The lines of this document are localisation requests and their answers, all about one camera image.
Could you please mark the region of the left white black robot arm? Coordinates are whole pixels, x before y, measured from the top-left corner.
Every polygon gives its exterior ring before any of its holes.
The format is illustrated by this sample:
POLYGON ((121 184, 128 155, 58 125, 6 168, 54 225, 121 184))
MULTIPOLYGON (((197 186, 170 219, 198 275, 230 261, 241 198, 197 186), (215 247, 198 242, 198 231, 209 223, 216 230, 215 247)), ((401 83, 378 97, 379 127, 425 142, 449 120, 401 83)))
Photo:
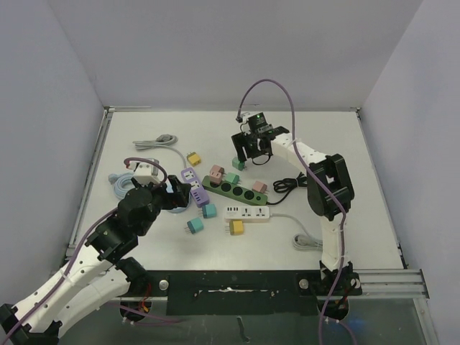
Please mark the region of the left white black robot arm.
POLYGON ((27 298, 1 307, 1 327, 13 344, 57 344, 75 324, 111 299, 142 293, 147 272, 128 253, 163 210, 185 207, 191 186, 176 176, 136 183, 118 206, 85 233, 73 256, 27 298))

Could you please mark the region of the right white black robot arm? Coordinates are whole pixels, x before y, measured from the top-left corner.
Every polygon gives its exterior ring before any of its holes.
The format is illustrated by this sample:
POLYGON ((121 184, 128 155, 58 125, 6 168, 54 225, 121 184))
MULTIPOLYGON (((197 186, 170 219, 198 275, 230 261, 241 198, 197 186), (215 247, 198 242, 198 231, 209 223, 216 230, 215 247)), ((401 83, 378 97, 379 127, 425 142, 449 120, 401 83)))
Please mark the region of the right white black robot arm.
POLYGON ((328 270, 321 274, 320 284, 325 292, 337 293, 346 284, 340 271, 345 265, 344 227, 355 196, 344 158, 309 147, 292 131, 269 124, 263 113, 238 113, 236 121, 240 130, 231 140, 240 162, 275 156, 307 177, 308 204, 321 221, 321 263, 328 270))

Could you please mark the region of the pink plug adapter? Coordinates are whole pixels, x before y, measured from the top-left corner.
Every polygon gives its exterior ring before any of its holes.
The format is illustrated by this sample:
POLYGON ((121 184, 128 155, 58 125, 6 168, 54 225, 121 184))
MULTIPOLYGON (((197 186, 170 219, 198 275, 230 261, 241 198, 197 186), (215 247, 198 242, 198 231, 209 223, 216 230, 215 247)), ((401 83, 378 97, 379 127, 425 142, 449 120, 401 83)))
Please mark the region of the pink plug adapter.
POLYGON ((261 193, 261 194, 268 194, 268 186, 266 183, 263 183, 261 181, 255 181, 254 184, 252 185, 252 191, 261 193))
POLYGON ((209 180, 217 185, 220 185, 223 180, 225 169, 220 165, 213 165, 209 172, 209 180))

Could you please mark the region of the green plug adapter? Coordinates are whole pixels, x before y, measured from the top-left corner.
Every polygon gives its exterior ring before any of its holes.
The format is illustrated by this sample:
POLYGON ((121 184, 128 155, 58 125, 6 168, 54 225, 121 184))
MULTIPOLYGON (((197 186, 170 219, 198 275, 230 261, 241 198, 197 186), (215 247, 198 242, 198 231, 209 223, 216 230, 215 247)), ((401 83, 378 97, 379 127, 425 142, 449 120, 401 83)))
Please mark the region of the green plug adapter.
POLYGON ((240 181, 240 176, 233 172, 228 172, 224 176, 224 181, 231 184, 238 184, 240 181))
POLYGON ((234 157, 232 159, 232 166, 233 168, 237 169, 238 171, 244 171, 247 169, 247 164, 244 161, 241 161, 238 157, 234 157))

